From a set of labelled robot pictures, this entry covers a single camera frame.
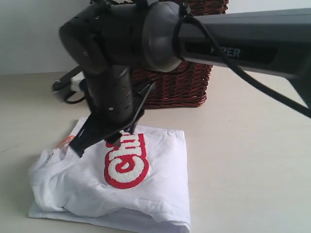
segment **red and white logo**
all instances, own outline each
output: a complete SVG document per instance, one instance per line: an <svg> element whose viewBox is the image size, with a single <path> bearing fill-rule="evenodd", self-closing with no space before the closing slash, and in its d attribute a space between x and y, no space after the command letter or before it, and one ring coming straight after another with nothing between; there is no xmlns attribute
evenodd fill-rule
<svg viewBox="0 0 311 233"><path fill-rule="evenodd" d="M114 147L105 157L104 177L115 188L127 189L140 184L149 170L144 135L125 134L121 146Z"/></svg>

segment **white t-shirt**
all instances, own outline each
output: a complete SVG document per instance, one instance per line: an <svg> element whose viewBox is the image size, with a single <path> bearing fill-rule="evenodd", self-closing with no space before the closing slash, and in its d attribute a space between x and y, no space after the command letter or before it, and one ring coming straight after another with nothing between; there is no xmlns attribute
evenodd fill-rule
<svg viewBox="0 0 311 233"><path fill-rule="evenodd" d="M79 158L68 147L85 118L30 169L30 217L87 222L138 233L188 233L184 133L137 126L121 147L101 141Z"/></svg>

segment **table surface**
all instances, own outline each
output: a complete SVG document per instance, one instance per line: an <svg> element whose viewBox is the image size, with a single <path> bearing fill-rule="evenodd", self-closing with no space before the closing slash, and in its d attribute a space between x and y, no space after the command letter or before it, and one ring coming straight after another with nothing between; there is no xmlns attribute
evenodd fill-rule
<svg viewBox="0 0 311 233"><path fill-rule="evenodd" d="M0 77L0 232L120 233L27 217L27 170L88 115L50 93L60 73ZM302 102L283 78L254 74ZM310 233L311 120L215 67L199 108L149 110L140 124L185 131L192 233Z"/></svg>

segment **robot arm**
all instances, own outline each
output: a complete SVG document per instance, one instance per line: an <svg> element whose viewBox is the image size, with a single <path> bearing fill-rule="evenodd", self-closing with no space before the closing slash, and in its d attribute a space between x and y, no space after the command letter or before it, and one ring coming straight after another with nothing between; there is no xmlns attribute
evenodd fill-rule
<svg viewBox="0 0 311 233"><path fill-rule="evenodd" d="M187 60L222 65L216 49L173 2L94 3L60 29L65 49L80 65L80 87L91 110L70 143L82 156L94 143L117 145L132 133L153 82L130 82L130 67L170 72ZM247 70L309 80L311 9L196 17L222 51Z"/></svg>

